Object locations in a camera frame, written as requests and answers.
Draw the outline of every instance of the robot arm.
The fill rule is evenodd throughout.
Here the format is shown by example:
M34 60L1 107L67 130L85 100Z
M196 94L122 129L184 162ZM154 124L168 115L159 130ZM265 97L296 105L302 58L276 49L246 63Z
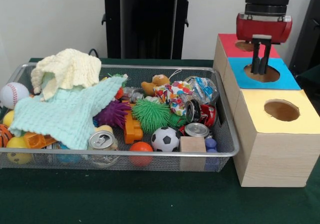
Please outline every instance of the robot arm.
M239 40L254 45L253 74L266 74L272 44L286 42L292 28L292 18L287 16L289 0L245 0L245 11L236 19ZM260 44L265 45L264 57L259 58Z

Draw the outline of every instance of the stacked wooden boxes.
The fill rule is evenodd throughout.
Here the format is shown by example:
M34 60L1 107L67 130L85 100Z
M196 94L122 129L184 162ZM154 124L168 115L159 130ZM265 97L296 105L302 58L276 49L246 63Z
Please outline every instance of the stacked wooden boxes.
M238 49L236 42L235 34L218 35L213 68L240 139L234 157L240 184L304 187L320 154L320 117L274 48L267 75L253 75L253 52Z

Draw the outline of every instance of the yellow ball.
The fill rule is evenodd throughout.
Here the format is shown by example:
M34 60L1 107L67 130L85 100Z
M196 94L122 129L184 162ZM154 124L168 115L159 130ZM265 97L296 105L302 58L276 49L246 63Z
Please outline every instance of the yellow ball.
M94 131L95 132L108 131L108 132L114 133L114 131L112 130L112 127L110 127L108 125L102 125L102 126L100 126L98 128L95 128Z
M3 118L3 124L5 124L7 127L10 127L11 123L14 120L14 115L15 115L15 112L13 110L8 112Z
M23 137L13 137L8 142L7 148L27 148ZM7 153L10 162L16 164L27 164L32 160L30 153Z

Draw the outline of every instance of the purple spiky ball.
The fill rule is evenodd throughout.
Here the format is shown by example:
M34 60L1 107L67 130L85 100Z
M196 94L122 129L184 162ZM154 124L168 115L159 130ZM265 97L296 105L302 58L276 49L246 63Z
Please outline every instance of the purple spiky ball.
M120 103L120 101L111 101L110 104L99 112L93 119L97 121L98 126L109 125L111 127L119 126L125 128L126 110L131 110L128 103Z

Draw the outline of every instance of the mint green knitted blanket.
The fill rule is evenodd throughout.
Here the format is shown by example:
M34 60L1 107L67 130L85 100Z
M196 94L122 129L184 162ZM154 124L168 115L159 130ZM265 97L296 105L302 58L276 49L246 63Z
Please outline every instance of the mint green knitted blanket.
M89 88L79 86L64 90L40 101L42 94L25 98L14 109L10 132L51 135L70 149L85 150L94 132L93 117L114 98L126 77L112 77Z

